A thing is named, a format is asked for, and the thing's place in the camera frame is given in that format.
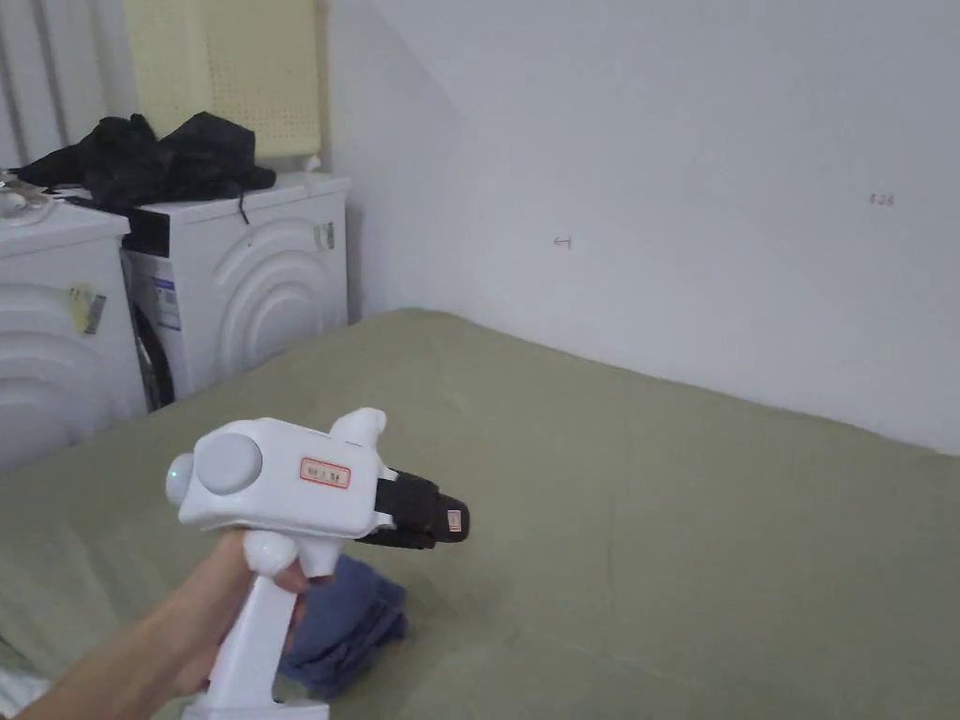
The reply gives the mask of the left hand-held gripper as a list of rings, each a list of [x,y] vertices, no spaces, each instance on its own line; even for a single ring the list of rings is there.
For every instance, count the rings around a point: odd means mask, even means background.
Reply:
[[[467,504],[429,481],[389,468],[377,442],[381,410],[363,408],[320,432],[274,418],[241,419],[201,437],[168,470],[166,489],[184,525],[239,529],[253,579],[219,647],[204,693],[186,719],[326,719],[329,706],[273,694],[295,594],[277,574],[298,563],[330,576],[344,546],[412,526],[417,545],[467,541]]]

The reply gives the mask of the person's left hand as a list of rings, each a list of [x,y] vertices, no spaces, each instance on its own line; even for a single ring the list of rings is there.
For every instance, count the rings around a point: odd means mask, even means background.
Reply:
[[[219,647],[237,621],[254,581],[248,566],[243,531],[226,532],[211,554],[172,596],[177,630],[184,632],[186,655],[179,691],[203,689],[216,663]]]

